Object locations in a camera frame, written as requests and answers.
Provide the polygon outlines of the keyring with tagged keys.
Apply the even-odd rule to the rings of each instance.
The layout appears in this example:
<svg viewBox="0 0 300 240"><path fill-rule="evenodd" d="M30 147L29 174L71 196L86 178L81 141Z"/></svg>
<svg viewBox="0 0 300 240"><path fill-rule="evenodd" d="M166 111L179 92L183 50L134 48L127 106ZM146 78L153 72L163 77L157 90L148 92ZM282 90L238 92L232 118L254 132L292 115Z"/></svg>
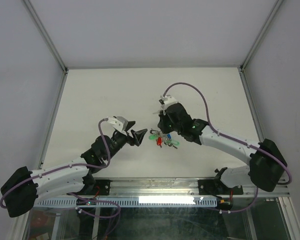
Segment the keyring with tagged keys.
<svg viewBox="0 0 300 240"><path fill-rule="evenodd" d="M155 141L159 148L167 146L169 148L178 149L180 143L174 140L170 133L163 133L161 130L150 130L149 140Z"/></svg>

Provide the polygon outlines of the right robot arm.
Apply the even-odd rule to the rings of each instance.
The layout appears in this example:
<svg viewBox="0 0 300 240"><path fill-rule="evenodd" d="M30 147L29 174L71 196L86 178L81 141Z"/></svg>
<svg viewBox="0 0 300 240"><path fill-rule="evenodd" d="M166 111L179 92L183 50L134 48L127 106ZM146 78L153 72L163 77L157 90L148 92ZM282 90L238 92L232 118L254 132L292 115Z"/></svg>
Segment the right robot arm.
<svg viewBox="0 0 300 240"><path fill-rule="evenodd" d="M215 148L245 164L217 171L213 179L216 192L224 194L243 185L255 185L263 191L272 192L279 185L288 164L272 140L256 142L226 136L213 130L207 121L191 118L179 102L162 104L158 116L157 126L164 134L176 132L188 142Z"/></svg>

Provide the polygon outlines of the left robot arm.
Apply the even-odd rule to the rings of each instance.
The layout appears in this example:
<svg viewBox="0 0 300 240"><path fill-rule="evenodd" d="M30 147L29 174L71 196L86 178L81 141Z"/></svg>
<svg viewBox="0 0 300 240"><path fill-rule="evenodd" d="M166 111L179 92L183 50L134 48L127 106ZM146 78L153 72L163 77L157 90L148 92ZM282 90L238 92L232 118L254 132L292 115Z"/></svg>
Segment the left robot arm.
<svg viewBox="0 0 300 240"><path fill-rule="evenodd" d="M135 121L125 118L104 118L98 125L103 122L112 125L112 136L101 133L76 159L50 168L18 168L0 188L0 207L7 210L11 218L16 218L49 198L92 193L95 188L93 174L107 168L125 145L140 146L148 131L146 128L133 130Z"/></svg>

